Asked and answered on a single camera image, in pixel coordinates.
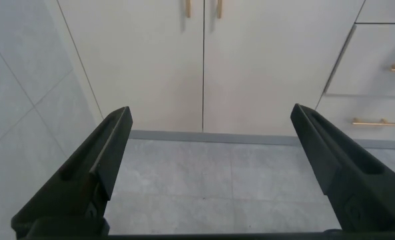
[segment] white cabinet door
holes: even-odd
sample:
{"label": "white cabinet door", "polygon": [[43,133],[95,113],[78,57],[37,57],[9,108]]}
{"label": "white cabinet door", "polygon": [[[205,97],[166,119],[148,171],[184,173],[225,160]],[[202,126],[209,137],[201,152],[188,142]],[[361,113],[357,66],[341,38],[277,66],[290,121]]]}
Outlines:
{"label": "white cabinet door", "polygon": [[202,131],[203,2],[60,0],[107,116],[128,105],[133,129]]}
{"label": "white cabinet door", "polygon": [[326,93],[395,96],[394,67],[395,24],[357,24]]}
{"label": "white cabinet door", "polygon": [[363,0],[206,0],[204,132],[295,135],[315,108]]}

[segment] drawer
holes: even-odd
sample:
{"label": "drawer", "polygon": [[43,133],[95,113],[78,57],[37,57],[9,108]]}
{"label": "drawer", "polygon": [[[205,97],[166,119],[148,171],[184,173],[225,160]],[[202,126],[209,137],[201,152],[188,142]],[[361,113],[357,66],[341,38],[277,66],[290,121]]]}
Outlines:
{"label": "drawer", "polygon": [[395,25],[355,25],[326,90],[395,96]]}
{"label": "drawer", "polygon": [[353,125],[362,123],[395,123],[395,99],[374,97],[323,96],[316,109],[327,120],[353,139],[395,141],[395,126]]}
{"label": "drawer", "polygon": [[395,0],[366,0],[357,23],[395,23]]}

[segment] baseboard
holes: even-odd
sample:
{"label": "baseboard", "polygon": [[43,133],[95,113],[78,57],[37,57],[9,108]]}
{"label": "baseboard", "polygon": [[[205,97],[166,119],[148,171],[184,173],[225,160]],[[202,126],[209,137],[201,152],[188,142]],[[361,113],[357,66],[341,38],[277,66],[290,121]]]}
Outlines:
{"label": "baseboard", "polygon": [[[237,135],[223,133],[187,133],[169,131],[141,131],[132,130],[131,139],[152,139],[164,141],[198,141],[211,143],[242,143],[242,144],[270,144],[270,145],[299,145],[298,137]],[[395,149],[395,141],[361,140],[356,142],[365,148]]]}

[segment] gray tile floor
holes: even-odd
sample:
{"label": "gray tile floor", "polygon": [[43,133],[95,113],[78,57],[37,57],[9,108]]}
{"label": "gray tile floor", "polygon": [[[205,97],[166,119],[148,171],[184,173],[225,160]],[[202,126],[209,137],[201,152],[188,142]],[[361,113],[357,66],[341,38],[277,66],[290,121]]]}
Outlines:
{"label": "gray tile floor", "polygon": [[[369,149],[395,171],[395,150]],[[323,231],[340,225],[300,146],[130,139],[110,234]]]}

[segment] tiled wall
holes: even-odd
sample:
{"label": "tiled wall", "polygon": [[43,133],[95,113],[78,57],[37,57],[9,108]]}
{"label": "tiled wall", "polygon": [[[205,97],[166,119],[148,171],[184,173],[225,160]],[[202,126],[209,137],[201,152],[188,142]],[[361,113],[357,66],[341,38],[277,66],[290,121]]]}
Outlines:
{"label": "tiled wall", "polygon": [[96,127],[41,0],[0,0],[0,239]]}

